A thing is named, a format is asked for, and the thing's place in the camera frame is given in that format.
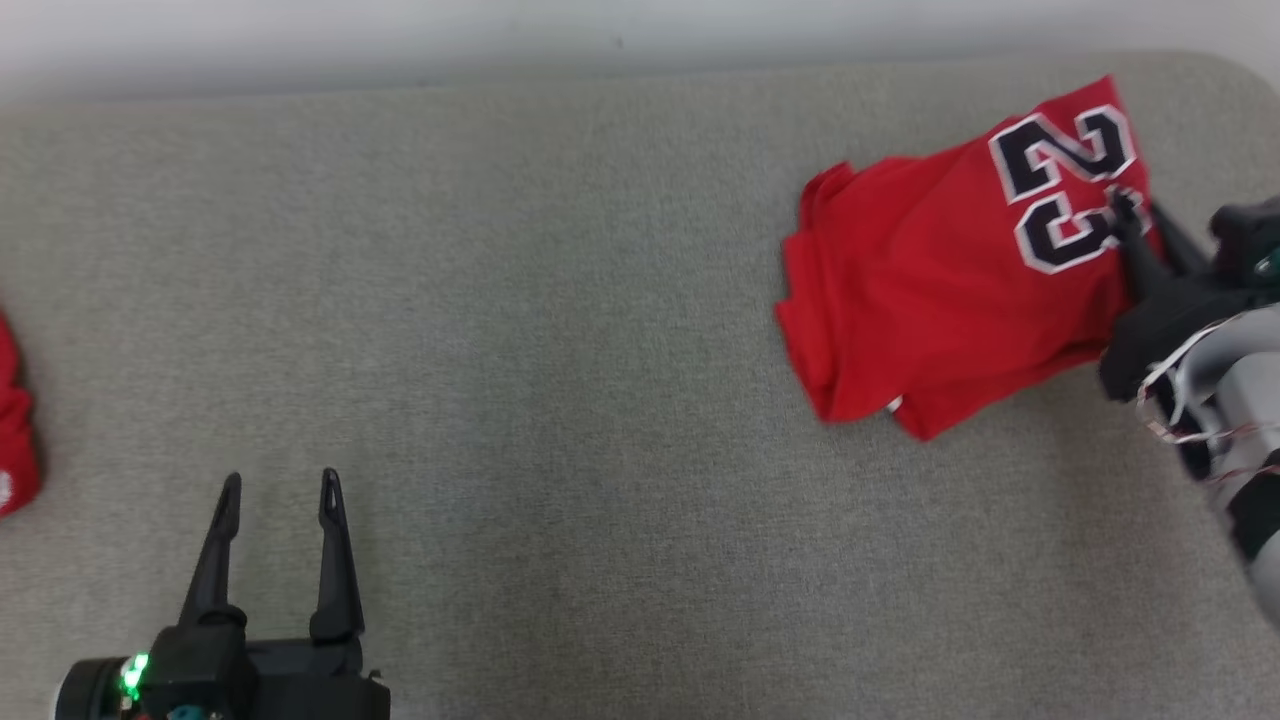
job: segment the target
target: red jersey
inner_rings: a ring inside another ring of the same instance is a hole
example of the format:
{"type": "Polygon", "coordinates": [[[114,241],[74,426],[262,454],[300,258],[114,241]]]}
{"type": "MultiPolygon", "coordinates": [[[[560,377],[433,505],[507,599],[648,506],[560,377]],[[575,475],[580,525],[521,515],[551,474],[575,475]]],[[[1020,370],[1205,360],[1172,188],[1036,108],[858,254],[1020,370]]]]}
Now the red jersey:
{"type": "Polygon", "coordinates": [[[0,516],[40,489],[29,414],[31,396],[18,387],[18,347],[0,316],[0,516]]]}
{"type": "Polygon", "coordinates": [[[1097,359],[1129,305],[1110,193],[1140,210],[1148,186],[1111,78],[937,155],[815,177],[777,315],[818,416],[887,407],[928,439],[1097,359]]]}

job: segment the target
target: gray fabric surface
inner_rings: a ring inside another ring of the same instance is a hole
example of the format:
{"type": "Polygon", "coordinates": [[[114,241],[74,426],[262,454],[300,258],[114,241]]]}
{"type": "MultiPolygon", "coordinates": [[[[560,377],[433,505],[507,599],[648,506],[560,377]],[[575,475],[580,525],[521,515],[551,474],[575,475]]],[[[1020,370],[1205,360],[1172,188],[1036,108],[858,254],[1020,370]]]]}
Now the gray fabric surface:
{"type": "Polygon", "coordinates": [[[919,445],[815,421],[774,325],[810,176],[1107,70],[1179,217],[1280,190],[1280,99],[1187,55],[10,113],[49,474],[0,715],[175,619],[233,469],[233,598],[305,632],[332,464],[397,717],[1275,716],[1276,634],[1091,369],[919,445]]]}

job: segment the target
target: red fabric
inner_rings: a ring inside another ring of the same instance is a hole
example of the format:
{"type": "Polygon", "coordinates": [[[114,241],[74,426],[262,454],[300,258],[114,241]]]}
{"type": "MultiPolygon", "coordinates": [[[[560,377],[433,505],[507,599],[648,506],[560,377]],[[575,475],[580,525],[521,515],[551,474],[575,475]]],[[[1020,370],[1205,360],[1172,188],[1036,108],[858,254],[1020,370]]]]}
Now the red fabric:
{"type": "Polygon", "coordinates": [[[0,316],[0,516],[31,502],[40,489],[29,414],[31,396],[18,387],[18,347],[0,316]]]}
{"type": "MultiPolygon", "coordinates": [[[[1103,78],[1036,113],[1088,154],[1098,146],[1076,118],[1107,105],[1124,113],[1103,78]]],[[[1037,269],[1016,228],[1060,192],[1073,214],[1105,209],[1115,187],[1149,202],[1146,165],[1125,120],[1130,164],[1091,179],[1059,163],[1052,187],[1016,197],[989,141],[1023,119],[928,158],[888,158],[860,173],[836,165],[805,187],[799,229],[783,243],[791,297],[777,316],[819,418],[856,420],[901,398],[897,420],[929,439],[1106,347],[1128,307],[1119,255],[1037,269]]],[[[1027,156],[1053,164],[1041,147],[1027,156]]],[[[1060,228],[1070,237],[1088,225],[1060,228]]]]}

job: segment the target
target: folded shirt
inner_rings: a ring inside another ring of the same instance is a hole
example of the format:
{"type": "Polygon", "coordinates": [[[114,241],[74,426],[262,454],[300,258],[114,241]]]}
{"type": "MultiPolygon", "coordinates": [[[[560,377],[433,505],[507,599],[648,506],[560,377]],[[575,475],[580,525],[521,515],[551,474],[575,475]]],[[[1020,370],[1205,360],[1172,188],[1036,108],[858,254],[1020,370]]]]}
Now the folded shirt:
{"type": "Polygon", "coordinates": [[[1149,206],[1111,78],[936,155],[813,178],[777,316],[814,411],[890,409],[929,439],[1097,359],[1129,305],[1115,192],[1149,206]]]}

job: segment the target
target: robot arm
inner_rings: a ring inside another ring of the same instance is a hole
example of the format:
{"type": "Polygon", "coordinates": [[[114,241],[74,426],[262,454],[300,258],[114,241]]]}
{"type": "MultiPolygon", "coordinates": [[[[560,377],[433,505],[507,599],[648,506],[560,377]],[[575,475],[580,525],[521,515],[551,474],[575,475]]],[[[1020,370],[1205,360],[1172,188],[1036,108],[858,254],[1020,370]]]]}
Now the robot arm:
{"type": "Polygon", "coordinates": [[[241,477],[214,510],[187,600],[150,651],[82,660],[54,700],[54,720],[388,720],[390,691],[361,675],[365,612],[338,473],[320,480],[320,596],[306,638],[250,641],[244,611],[227,600],[239,530],[241,477]]]}
{"type": "Polygon", "coordinates": [[[1151,409],[1280,625],[1280,199],[1220,209],[1212,258],[1158,206],[1152,223],[1119,195],[1112,210],[1135,305],[1115,324],[1102,384],[1151,409]],[[1165,260],[1143,241],[1148,224],[1165,260]]]}

